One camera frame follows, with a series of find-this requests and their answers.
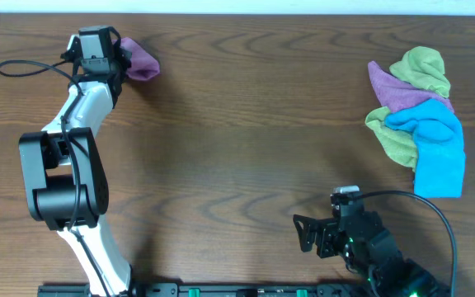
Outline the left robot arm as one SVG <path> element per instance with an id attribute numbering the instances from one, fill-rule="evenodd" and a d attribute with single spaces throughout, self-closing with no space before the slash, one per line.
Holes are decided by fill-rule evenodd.
<path id="1" fill-rule="evenodd" d="M 63 59 L 72 63 L 68 99 L 42 131 L 19 139 L 31 217 L 43 221 L 76 254 L 86 285 L 42 285 L 40 296 L 130 296 L 131 266 L 106 220 L 109 189 L 96 146 L 102 121 L 115 108 L 131 65 L 111 26 L 72 35 Z"/>

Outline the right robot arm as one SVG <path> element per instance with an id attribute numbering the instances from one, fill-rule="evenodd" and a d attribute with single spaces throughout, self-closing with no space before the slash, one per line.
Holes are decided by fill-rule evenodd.
<path id="1" fill-rule="evenodd" d="M 341 257 L 346 268 L 368 281 L 372 296 L 449 296 L 450 288 L 399 250 L 377 212 L 364 203 L 333 205 L 329 219 L 294 215 L 303 252 L 317 250 L 320 258 Z"/>

